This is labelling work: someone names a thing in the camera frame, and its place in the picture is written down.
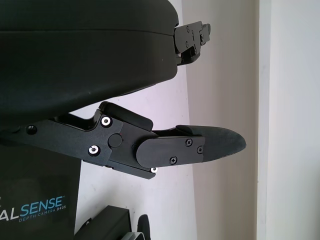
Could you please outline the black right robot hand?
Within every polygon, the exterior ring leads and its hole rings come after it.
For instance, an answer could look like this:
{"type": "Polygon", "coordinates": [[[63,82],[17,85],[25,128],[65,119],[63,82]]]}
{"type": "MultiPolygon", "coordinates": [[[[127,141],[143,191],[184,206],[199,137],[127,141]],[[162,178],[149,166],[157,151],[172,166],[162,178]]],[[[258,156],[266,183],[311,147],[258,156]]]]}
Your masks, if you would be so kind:
{"type": "Polygon", "coordinates": [[[143,214],[139,217],[137,232],[143,233],[145,240],[151,240],[150,222],[147,214],[143,214]]]}

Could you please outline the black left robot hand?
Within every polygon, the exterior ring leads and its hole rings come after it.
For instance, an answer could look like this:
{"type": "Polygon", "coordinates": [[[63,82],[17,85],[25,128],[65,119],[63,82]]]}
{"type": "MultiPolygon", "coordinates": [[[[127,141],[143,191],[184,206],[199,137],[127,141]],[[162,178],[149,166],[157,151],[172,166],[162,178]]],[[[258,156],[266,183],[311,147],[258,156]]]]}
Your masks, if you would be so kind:
{"type": "Polygon", "coordinates": [[[210,39],[167,0],[3,0],[0,143],[26,145],[152,179],[247,146],[221,127],[153,122],[109,102],[173,79],[210,39]]]}

